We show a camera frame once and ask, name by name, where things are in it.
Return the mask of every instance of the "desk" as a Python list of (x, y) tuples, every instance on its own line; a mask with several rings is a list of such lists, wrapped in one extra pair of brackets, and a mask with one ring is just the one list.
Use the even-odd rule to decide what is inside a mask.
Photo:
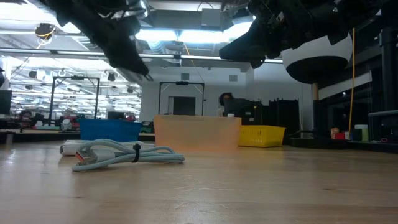
[(396, 224), (398, 156), (368, 151), (181, 152), (184, 164), (74, 173), (61, 142), (0, 146), (1, 224)]

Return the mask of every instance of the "vent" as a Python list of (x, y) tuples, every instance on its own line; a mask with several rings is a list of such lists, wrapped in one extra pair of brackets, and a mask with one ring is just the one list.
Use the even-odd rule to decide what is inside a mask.
[(238, 81), (238, 75), (229, 75), (229, 81), (230, 82), (237, 82)]
[(181, 80), (189, 80), (189, 73), (181, 73)]

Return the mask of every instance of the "door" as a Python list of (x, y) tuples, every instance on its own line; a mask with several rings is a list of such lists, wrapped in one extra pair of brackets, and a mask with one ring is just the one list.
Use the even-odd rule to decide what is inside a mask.
[(173, 115), (195, 116), (195, 97), (174, 96), (169, 98), (169, 106), (170, 102), (172, 102)]

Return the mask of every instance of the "yellow plastic basket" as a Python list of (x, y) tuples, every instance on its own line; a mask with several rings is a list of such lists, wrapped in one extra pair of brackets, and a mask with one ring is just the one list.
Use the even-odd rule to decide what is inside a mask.
[(239, 146), (278, 147), (282, 145), (286, 128), (275, 126), (241, 126)]

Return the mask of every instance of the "blue bin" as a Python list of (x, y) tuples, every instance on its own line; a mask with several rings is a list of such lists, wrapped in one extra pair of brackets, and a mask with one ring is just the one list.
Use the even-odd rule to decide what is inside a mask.
[(142, 124), (122, 120), (79, 119), (80, 139), (110, 139), (118, 142), (138, 141)]

